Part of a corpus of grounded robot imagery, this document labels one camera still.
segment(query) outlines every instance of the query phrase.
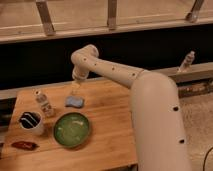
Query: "small bottle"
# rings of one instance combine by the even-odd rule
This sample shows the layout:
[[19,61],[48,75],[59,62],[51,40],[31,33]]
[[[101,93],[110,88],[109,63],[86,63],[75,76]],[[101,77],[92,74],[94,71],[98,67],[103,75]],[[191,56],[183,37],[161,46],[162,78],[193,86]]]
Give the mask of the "small bottle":
[[54,110],[50,105],[47,96],[40,90],[36,91],[36,101],[40,105],[40,108],[46,117],[54,116]]
[[194,61],[194,59],[195,59],[195,52],[191,51],[190,53],[188,53],[186,55],[183,62],[181,63],[181,65],[178,69],[178,73],[187,72],[187,70],[191,66],[192,62]]

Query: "wooden table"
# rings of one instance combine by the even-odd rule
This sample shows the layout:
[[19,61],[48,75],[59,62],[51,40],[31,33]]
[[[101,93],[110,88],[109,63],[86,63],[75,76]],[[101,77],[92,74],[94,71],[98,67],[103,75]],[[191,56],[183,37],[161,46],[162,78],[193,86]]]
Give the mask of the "wooden table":
[[[64,107],[71,90],[71,83],[42,89],[56,110],[55,117],[45,118],[47,131],[43,136],[34,136],[21,129],[18,118],[24,111],[41,111],[35,101],[35,90],[19,92],[2,150],[1,171],[95,171],[137,162],[129,90],[109,80],[85,82],[76,92],[85,98],[82,109]],[[74,111],[88,117],[92,134],[82,146],[66,149],[54,140],[53,126],[60,116]],[[36,142],[39,148],[31,152],[11,147],[11,143],[21,140]]]

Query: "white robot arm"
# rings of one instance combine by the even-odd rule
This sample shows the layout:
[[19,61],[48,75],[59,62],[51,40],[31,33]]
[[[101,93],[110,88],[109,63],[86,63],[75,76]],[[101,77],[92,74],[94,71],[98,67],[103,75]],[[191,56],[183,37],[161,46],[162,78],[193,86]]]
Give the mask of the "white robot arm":
[[75,51],[73,78],[89,71],[131,89],[131,110],[139,171],[191,171],[178,90],[169,77],[98,59],[95,46]]

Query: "red object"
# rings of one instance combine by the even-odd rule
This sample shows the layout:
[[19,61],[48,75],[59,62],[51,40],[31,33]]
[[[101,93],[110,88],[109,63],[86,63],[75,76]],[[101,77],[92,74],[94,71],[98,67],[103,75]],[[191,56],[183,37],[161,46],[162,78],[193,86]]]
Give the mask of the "red object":
[[11,144],[12,147],[23,149],[23,150],[35,150],[39,147],[34,142],[27,142],[27,141],[18,141]]

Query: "green bowl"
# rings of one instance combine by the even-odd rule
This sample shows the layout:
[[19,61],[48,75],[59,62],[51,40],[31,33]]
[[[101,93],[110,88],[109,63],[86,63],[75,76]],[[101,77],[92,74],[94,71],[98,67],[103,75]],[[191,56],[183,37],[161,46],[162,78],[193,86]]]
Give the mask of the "green bowl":
[[82,144],[90,134],[89,120],[80,113],[67,113],[54,126],[54,138],[64,147],[73,148]]

